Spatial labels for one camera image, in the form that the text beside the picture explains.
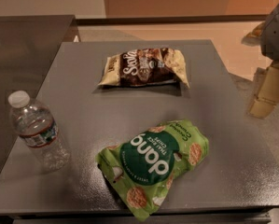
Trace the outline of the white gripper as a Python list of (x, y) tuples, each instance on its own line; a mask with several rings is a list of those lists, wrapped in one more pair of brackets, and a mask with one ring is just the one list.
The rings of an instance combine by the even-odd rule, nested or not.
[(266, 69), (258, 68), (254, 74), (254, 89), (248, 107), (253, 117), (264, 119), (279, 104), (279, 4), (265, 22), (246, 34), (242, 43), (261, 47), (261, 53), (273, 60)]

